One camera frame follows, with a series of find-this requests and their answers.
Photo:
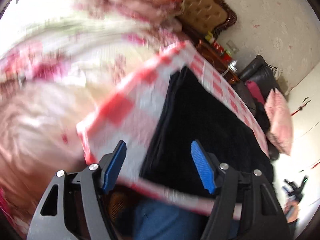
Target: black folded cloth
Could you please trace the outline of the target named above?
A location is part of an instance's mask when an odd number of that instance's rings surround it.
[[[214,197],[204,189],[191,157],[191,142],[195,139],[221,163],[243,172],[259,169],[272,183],[273,167],[253,131],[184,67],[170,77],[140,176],[180,192]]]

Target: red and white checkered cloth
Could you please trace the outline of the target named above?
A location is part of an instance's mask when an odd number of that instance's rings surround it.
[[[203,87],[253,130],[261,149],[268,155],[265,135],[249,109],[189,41],[170,45],[125,77],[104,104],[77,125],[77,132],[82,139],[87,164],[98,162],[123,140],[127,144],[127,157],[118,183],[148,197],[210,215],[214,200],[177,192],[139,178],[141,164],[163,109],[170,75],[184,66],[189,66]],[[237,206],[235,219],[240,218],[240,210]]]

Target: black sleeve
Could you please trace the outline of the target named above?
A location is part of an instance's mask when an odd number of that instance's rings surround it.
[[[298,221],[298,219],[288,223],[289,230],[290,230],[290,233],[291,233],[292,237],[294,237],[294,232],[296,231],[297,221]]]

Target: pink pillow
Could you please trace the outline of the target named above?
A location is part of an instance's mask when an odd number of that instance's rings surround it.
[[[260,102],[261,104],[265,104],[265,101],[263,99],[263,96],[261,94],[260,88],[258,87],[258,85],[256,84],[256,82],[254,81],[247,81],[245,83],[245,85],[247,86],[247,88],[249,89],[251,95],[257,99],[258,102]]]
[[[281,152],[290,156],[293,127],[291,115],[284,96],[277,90],[271,90],[264,106],[270,120],[269,141]]]

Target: person's hand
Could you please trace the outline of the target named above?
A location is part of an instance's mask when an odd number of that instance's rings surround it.
[[[298,208],[298,202],[295,201],[295,200],[288,201],[285,204],[284,214],[287,214],[287,212],[289,212],[291,206],[292,206],[292,208],[294,208],[294,210],[293,210],[291,216],[287,218],[288,223],[291,223],[291,222],[293,222],[293,221],[298,219],[299,208]]]

